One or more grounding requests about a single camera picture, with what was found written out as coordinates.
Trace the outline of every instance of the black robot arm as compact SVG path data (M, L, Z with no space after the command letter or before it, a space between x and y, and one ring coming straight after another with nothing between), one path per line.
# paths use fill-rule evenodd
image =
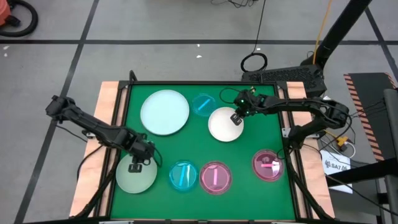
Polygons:
M238 125L241 119L258 113L267 115L281 111L309 111L315 115L313 121L304 126L291 128L287 138L292 148L301 148L305 138L325 128L343 128L349 116L349 109L334 100L319 97L304 99L280 99L275 96L254 95L255 88L240 91L234 100L237 106L231 120Z
M136 162L143 162L154 156L155 145L146 140L146 134L123 126L108 125L82 111L69 97L53 96L45 111L60 123L71 121L95 134L100 144L127 151L137 159Z

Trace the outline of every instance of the green table surface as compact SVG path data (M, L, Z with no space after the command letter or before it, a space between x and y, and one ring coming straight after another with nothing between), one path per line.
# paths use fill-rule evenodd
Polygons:
M228 86L238 90L251 86ZM289 180L284 171L275 182L265 182L252 169L253 155L261 149L282 149L277 114L245 118L244 131L232 142L216 140L208 130L208 118L195 114L192 100L200 93L211 95L218 107L230 106L219 99L221 85L134 85L127 112L126 126L148 134L163 157L154 184L140 194L129 194L116 184L111 218L193 219L193 220L294 220ZM271 85L256 86L257 93L275 95ZM175 90L190 104L185 126L170 136L156 136L143 127L140 110L145 99L159 90ZM226 90L223 99L233 101L237 92ZM179 160L193 162L197 170L210 161L224 162L232 172L230 189L222 195L206 193L197 185L188 192L178 192L169 182L169 170Z

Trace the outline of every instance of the gray floor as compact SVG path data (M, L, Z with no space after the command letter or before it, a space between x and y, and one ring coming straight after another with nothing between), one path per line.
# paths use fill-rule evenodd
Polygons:
M39 12L37 30L22 40L79 40L93 0L28 0ZM348 0L334 1L323 36ZM262 1L252 7L214 6L208 0L99 0L89 40L255 39ZM268 0L261 40L315 40L327 1ZM395 0L378 0L370 10L385 40L398 40ZM16 15L29 18L24 9ZM239 80L240 61L253 45L239 44L86 44L70 70L77 44L12 44L0 37L0 221L13 223L50 124L44 109L58 95L69 72L74 74L68 96L93 113L100 84L125 80L133 69L140 80ZM345 40L377 40L366 17ZM313 45L259 45L268 69L298 65ZM393 57L398 46L389 45ZM255 69L260 61L248 61ZM350 107L353 103L345 73L388 72L392 69L380 45L341 45L325 67L327 95ZM80 129L65 123L75 133ZM356 160L374 162L359 120ZM67 218L76 185L76 168L85 144L57 129L34 189L25 222ZM365 214L335 207L336 216L369 222Z

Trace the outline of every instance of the black floor line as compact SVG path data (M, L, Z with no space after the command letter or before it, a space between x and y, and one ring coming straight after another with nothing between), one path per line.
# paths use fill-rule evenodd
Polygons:
M390 65L390 68L391 68L391 70L392 70L392 73L394 74L394 76L395 76L396 79L398 80L398 68L397 68L397 64L396 64L396 61L394 60L394 58L392 57L390 50L388 49L387 42L384 40L383 36L381 35L380 29L378 28L378 26L377 26L377 24L376 24L376 21L374 20L373 15L372 15L370 9L367 8L367 9L365 10L365 13L366 13L366 16L367 16L368 19L369 19L369 22L370 22L371 25L372 25L373 31L374 31L374 33L375 33L375 35L376 35L378 41L380 42L381 49L383 50L384 55L386 56L386 59L387 59L387 61L388 61L388 64Z
M85 28L83 29L83 33L81 35L80 40L85 40L87 38L88 30L90 29L90 25L93 22L93 18L94 18L94 14L95 14L95 11L96 11L96 8L98 5L98 1L99 0L93 1L93 5L91 6L90 13L88 14L86 25L85 25ZM80 55L81 55L81 51L83 50L83 46L84 46L83 44L79 44L76 49L75 55L73 57L73 60L71 62L71 65L70 65L70 68L68 71L68 75L67 75L67 77L65 79L65 83L63 84L63 87L62 87L62 91L60 94L61 96L66 96L68 93L70 84L72 82L73 75L75 74L77 63L78 63ZM40 173L43 169L45 158L47 157L47 153L50 148L50 143L52 141L52 138L53 138L53 135L55 132L56 124L57 124L57 122L54 120L52 120L50 122L50 126L47 130L47 134L45 135L42 148L40 149L39 156L36 160L36 164L33 169L33 173L30 177L30 181L27 185L24 197L22 198L21 205L19 206L14 224L21 224L24 222L26 212L28 210L30 201L32 200L32 196L35 191L37 181L39 180Z
M259 40L264 45L314 45L315 40ZM98 44L98 45L156 45L156 44L255 44L256 40L0 40L0 44ZM386 42L398 45L398 40ZM343 40L340 45L378 45L378 40Z

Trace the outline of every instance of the white plate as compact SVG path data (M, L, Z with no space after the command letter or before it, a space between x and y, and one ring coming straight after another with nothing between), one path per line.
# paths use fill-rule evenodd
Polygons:
M174 90L160 90L149 96L141 107L141 122L149 132L161 136L176 133L187 122L187 99Z
M132 156L126 155L116 168L116 182L127 193L138 194L147 190L155 181L157 165L154 158L150 159L148 166L142 165L140 173L130 173L129 166Z
M238 126L231 121L235 110L228 107L218 108L209 117L209 131L219 141L230 142L243 132L243 121Z

